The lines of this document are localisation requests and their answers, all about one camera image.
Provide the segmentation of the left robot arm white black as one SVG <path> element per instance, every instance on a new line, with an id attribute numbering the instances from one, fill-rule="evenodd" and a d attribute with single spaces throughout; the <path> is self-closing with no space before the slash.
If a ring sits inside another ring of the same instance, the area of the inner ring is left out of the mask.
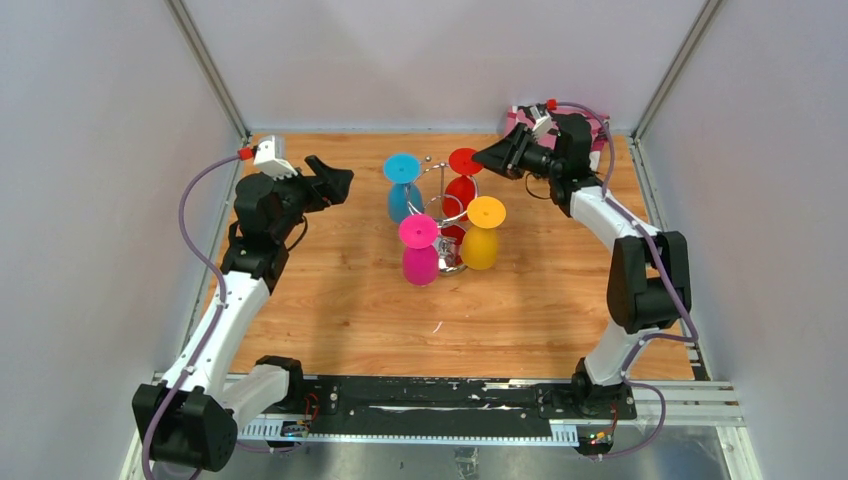
<path id="1" fill-rule="evenodd" d="M 236 220 L 221 263 L 184 239 L 215 276 L 217 293 L 173 365 L 133 396 L 145 478 L 153 478 L 157 462 L 188 468 L 193 479 L 220 471 L 236 449 L 239 431 L 273 405 L 283 413 L 316 411 L 296 359 L 266 355 L 244 378 L 226 383 L 248 327 L 282 277 L 289 235 L 307 223 L 307 214 L 341 205 L 349 196 L 353 171 L 330 167 L 314 155 L 305 162 L 308 175 L 272 167 L 239 180 Z"/>

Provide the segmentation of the chrome wine glass rack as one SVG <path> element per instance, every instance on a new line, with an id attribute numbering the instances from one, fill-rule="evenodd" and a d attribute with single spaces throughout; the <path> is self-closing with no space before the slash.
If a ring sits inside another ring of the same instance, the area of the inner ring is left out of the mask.
<path id="1" fill-rule="evenodd" d="M 431 157 L 425 158 L 425 164 L 432 160 Z M 403 187 L 404 200 L 406 210 L 411 215 L 425 214 L 426 208 L 434 202 L 439 202 L 439 212 L 443 213 L 443 205 L 446 199 L 455 202 L 460 210 L 453 216 L 442 216 L 435 218 L 434 221 L 438 226 L 438 237 L 433 242 L 433 247 L 439 254 L 439 273 L 441 276 L 447 277 L 459 274 L 466 269 L 466 265 L 460 258 L 460 238 L 459 232 L 465 234 L 468 228 L 464 225 L 464 217 L 467 215 L 467 204 L 459 196 L 447 193 L 445 185 L 445 171 L 450 167 L 448 162 L 436 162 L 430 166 L 422 166 L 419 175 L 410 183 Z M 431 171 L 438 171 L 440 174 L 440 192 L 428 201 L 422 201 L 418 207 L 413 201 L 412 192 L 417 188 L 417 181 Z"/>

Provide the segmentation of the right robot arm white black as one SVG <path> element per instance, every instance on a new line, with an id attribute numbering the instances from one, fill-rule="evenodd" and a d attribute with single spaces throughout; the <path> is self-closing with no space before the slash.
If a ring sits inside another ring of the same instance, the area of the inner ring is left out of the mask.
<path id="1" fill-rule="evenodd" d="M 549 198 L 609 250 L 607 327 L 581 358 L 565 393 L 550 393 L 584 417 L 596 417 L 628 394 L 628 373 L 641 350 L 691 310 L 688 245 L 683 234 L 662 231 L 624 207 L 591 165 L 594 140 L 581 114 L 557 114 L 531 126 L 517 123 L 502 139 L 471 157 L 510 180 L 528 174 L 548 183 Z"/>

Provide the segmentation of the red plastic wine glass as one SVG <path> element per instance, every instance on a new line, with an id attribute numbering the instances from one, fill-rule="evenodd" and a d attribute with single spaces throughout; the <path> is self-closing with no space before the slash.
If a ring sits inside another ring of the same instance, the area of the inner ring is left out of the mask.
<path id="1" fill-rule="evenodd" d="M 454 217 L 464 212 L 477 196 L 478 190 L 474 176 L 483 169 L 483 166 L 473 161 L 472 156 L 475 153 L 475 149 L 463 147 L 449 155 L 448 165 L 457 177 L 451 180 L 444 189 L 446 198 L 443 200 L 442 212 L 447 217 Z"/>

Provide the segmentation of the blue plastic wine glass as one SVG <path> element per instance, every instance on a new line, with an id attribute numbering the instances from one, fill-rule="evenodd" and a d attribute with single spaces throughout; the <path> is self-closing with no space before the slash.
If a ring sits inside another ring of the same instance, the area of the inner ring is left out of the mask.
<path id="1" fill-rule="evenodd" d="M 384 163 L 383 173 L 392 183 L 387 198 L 389 218 L 395 224 L 400 224 L 411 214 L 421 213 L 423 199 L 414 184 L 421 174 L 419 160 L 408 153 L 393 154 Z"/>

